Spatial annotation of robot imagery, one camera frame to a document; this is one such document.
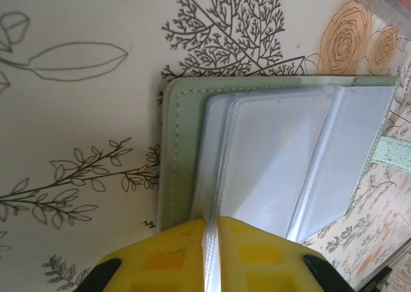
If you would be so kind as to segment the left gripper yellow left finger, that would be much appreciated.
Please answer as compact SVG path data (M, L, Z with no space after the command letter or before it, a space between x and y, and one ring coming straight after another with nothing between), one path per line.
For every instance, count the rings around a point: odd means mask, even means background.
M75 292L204 292L206 221L194 219L104 256Z

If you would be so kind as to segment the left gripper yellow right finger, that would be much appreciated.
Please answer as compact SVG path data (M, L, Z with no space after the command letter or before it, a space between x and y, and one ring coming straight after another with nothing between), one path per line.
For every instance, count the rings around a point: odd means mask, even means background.
M238 219L218 219L221 292L355 292L319 252Z

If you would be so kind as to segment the clear plastic tray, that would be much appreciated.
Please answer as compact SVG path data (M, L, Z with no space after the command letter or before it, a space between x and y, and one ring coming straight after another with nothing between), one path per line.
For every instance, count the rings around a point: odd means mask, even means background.
M356 0L411 41L411 0Z

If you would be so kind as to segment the floral tablecloth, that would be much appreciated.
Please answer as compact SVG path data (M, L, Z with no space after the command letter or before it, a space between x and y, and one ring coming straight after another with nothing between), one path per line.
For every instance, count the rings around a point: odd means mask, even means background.
M411 40L355 0L0 0L0 292L155 233L170 81L316 74L400 76L411 140Z

